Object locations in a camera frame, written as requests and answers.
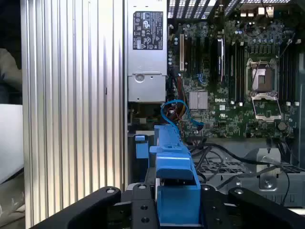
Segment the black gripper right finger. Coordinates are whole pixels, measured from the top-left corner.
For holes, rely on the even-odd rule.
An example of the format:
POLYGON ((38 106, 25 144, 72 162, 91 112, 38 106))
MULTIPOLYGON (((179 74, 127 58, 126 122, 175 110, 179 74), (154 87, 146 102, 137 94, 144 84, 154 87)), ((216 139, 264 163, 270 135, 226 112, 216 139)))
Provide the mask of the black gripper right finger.
POLYGON ((227 195, 201 186, 200 216, 204 229, 303 229, 305 218, 246 188, 227 195))

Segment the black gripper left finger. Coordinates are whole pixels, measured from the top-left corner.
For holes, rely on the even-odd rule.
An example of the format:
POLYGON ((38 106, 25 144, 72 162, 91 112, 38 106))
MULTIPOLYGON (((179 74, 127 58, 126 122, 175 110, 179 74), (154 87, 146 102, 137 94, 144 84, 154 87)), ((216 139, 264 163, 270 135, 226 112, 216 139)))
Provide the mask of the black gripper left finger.
POLYGON ((33 226, 35 229, 156 229, 158 216, 145 183, 121 192, 102 187, 33 226))

